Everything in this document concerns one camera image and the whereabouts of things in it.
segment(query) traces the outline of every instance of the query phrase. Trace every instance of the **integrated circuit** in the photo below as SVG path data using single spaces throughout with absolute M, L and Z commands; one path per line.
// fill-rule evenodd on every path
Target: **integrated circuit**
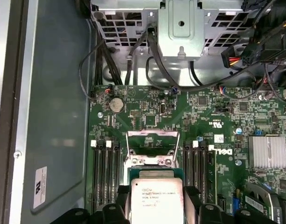
M 198 105 L 199 106 L 205 106 L 207 105 L 207 99 L 205 96 L 199 96 L 198 97 Z
M 239 111 L 247 112 L 248 110 L 248 103 L 247 102 L 240 102 L 239 103 Z

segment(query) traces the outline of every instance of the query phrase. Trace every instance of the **mounting screw hole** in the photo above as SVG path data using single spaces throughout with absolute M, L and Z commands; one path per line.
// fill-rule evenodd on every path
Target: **mounting screw hole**
M 180 27 L 183 27 L 184 26 L 184 22 L 183 21 L 179 21 L 179 23 L 178 23 L 178 25 L 180 26 Z

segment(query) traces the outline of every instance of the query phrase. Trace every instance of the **screw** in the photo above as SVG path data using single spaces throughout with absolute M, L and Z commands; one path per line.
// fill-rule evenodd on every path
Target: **screw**
M 165 164 L 166 164 L 167 166 L 171 166 L 171 165 L 172 165 L 172 161 L 169 160 L 169 159 L 167 159 L 167 160 L 165 161 Z
M 205 208 L 207 208 L 208 210 L 213 210 L 214 207 L 212 205 L 206 205 Z
M 236 166 L 241 166 L 241 165 L 242 165 L 241 160 L 235 160 L 235 165 L 236 165 Z
M 246 211 L 246 210 L 242 210 L 241 214 L 243 214 L 245 216 L 250 216 L 251 215 L 251 213 L 249 211 Z
M 21 151 L 15 151 L 15 152 L 13 153 L 13 157 L 14 157 L 15 159 L 18 159 L 20 156 L 22 156 Z
M 102 112 L 98 112 L 97 116 L 98 116 L 99 118 L 103 118 L 103 117 L 104 117 L 104 114 L 103 114 Z

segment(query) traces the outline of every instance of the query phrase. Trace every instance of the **connector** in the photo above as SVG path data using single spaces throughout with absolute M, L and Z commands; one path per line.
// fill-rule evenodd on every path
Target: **connector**
M 261 46 L 256 43 L 248 44 L 241 54 L 242 64 L 251 65 L 260 56 Z
M 267 0 L 244 0 L 241 9 L 246 12 L 249 10 L 256 10 L 264 7 L 267 4 Z

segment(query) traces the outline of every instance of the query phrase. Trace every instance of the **chip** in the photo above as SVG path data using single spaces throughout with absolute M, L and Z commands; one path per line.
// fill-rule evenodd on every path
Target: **chip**
M 286 190 L 286 180 L 279 181 L 279 188 L 281 188 L 282 190 Z
M 198 99 L 198 104 L 199 104 L 200 106 L 205 106 L 205 105 L 207 105 L 207 99 L 206 99 L 206 97 L 204 97 L 204 96 L 199 97 L 199 99 Z
M 184 125 L 189 125 L 189 123 L 190 123 L 190 120 L 187 120 L 187 119 L 183 120 Z
M 247 112 L 247 102 L 241 102 L 239 103 L 239 110 Z

